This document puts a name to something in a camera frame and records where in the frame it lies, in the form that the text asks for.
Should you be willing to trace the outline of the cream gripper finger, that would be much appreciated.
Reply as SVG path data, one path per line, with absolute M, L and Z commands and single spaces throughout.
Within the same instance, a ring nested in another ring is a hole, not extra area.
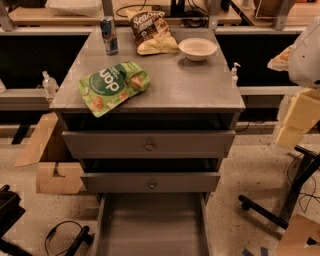
M 268 62 L 267 67 L 274 71 L 287 71 L 289 67 L 291 50 L 292 46 L 285 48 L 281 53 Z
M 276 126 L 274 144 L 285 149 L 293 149 L 299 144 L 304 131 L 294 127 Z

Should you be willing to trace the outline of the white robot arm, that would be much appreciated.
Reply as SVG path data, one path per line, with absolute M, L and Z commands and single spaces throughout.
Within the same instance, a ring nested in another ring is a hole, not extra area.
M 320 16 L 315 17 L 295 42 L 267 64 L 287 71 L 291 82 L 303 87 L 280 103 L 274 130 L 274 148 L 293 149 L 320 120 Z

